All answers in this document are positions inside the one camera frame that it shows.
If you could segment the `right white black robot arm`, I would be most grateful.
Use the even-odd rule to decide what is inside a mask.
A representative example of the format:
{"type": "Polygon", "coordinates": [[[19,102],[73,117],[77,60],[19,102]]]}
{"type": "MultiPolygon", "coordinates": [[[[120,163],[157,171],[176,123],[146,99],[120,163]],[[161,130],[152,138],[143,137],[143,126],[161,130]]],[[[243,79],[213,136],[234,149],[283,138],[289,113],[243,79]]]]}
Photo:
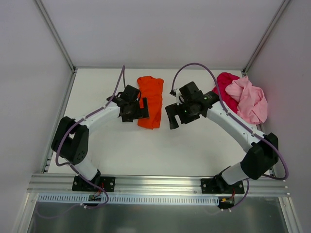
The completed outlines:
{"type": "Polygon", "coordinates": [[[165,108],[170,129],[179,127],[177,117],[182,124],[205,117],[225,130],[246,153],[240,162],[212,178],[207,184],[212,193],[226,193],[234,184],[245,179],[257,180],[279,161],[277,136],[273,133],[264,134],[248,125],[229,111],[216,93],[209,91],[204,94],[194,82],[190,82],[172,90],[170,94],[176,98],[176,103],[165,108]]]}

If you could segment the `light pink t shirt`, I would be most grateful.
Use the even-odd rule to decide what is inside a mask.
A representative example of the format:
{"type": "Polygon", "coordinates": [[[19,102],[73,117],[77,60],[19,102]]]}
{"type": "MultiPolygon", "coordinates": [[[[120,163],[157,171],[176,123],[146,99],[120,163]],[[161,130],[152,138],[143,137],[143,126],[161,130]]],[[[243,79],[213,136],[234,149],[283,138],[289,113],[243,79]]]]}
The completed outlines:
{"type": "Polygon", "coordinates": [[[247,76],[230,84],[225,91],[238,102],[238,113],[252,125],[264,123],[268,117],[268,102],[261,88],[253,86],[247,76]]]}

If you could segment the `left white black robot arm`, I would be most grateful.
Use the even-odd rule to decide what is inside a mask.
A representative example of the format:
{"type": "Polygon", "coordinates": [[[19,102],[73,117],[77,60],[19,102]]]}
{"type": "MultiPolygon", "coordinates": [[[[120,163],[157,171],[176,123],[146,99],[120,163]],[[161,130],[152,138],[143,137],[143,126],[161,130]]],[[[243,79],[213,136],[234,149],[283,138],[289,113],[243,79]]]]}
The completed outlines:
{"type": "Polygon", "coordinates": [[[100,126],[120,117],[133,122],[149,117],[148,101],[139,89],[127,85],[122,92],[107,98],[107,103],[80,119],[63,117],[57,127],[51,149],[58,166],[69,165],[78,173],[82,184],[90,191],[100,185],[100,171],[87,158],[89,136],[100,126]]]}

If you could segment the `magenta t shirt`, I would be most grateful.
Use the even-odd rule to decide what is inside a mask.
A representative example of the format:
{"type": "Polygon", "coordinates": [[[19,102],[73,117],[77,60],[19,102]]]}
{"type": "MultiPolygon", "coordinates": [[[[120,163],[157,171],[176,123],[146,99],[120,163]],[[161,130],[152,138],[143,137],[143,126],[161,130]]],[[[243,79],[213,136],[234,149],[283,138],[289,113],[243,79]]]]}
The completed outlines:
{"type": "Polygon", "coordinates": [[[238,102],[234,100],[226,91],[225,89],[232,84],[233,81],[238,80],[239,77],[233,75],[228,72],[222,72],[217,77],[217,84],[220,90],[220,94],[222,97],[223,102],[234,112],[238,113],[238,102]]]}

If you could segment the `orange t shirt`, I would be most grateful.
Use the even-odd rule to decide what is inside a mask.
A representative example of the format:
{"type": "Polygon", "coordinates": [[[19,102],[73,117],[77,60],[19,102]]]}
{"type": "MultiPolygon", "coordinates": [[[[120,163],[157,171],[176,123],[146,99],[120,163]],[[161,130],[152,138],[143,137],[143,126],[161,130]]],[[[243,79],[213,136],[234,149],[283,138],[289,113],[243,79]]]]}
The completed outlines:
{"type": "Polygon", "coordinates": [[[142,98],[147,99],[149,117],[138,120],[138,126],[146,129],[158,129],[161,124],[163,105],[163,84],[161,78],[142,76],[137,79],[142,98]]]}

